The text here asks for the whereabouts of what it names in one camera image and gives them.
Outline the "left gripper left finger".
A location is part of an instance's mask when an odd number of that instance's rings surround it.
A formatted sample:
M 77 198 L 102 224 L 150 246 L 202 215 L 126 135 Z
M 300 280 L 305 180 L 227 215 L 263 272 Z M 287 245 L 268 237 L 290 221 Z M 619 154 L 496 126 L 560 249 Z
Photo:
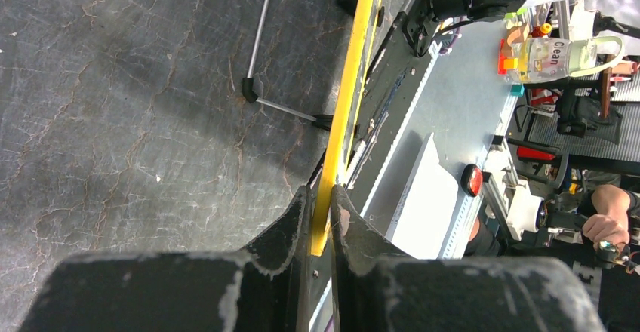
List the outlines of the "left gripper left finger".
M 310 190 L 236 251 L 79 254 L 49 275 L 22 331 L 306 331 Z

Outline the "yellow framed whiteboard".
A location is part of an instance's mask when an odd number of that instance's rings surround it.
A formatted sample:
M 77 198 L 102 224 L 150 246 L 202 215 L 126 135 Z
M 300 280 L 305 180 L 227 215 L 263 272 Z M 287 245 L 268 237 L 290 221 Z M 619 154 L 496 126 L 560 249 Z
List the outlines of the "yellow framed whiteboard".
M 313 256 L 323 254 L 328 240 L 331 190 L 345 180 L 381 8 L 382 0 L 357 1 L 312 213 L 309 253 Z

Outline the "person hand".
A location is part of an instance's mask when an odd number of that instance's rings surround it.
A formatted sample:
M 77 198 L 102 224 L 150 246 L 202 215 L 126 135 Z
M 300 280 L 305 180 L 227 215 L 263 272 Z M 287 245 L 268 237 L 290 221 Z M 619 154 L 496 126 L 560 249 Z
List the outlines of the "person hand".
M 607 241 L 616 247 L 624 246 L 630 240 L 628 216 L 593 215 L 583 225 L 582 232 L 594 245 Z

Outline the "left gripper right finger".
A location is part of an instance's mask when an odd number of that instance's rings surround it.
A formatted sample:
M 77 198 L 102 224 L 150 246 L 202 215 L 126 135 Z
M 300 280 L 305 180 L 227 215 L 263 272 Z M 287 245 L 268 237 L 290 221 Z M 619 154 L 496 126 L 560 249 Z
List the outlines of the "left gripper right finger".
M 586 289 L 550 257 L 419 260 L 331 191 L 336 331 L 602 331 Z

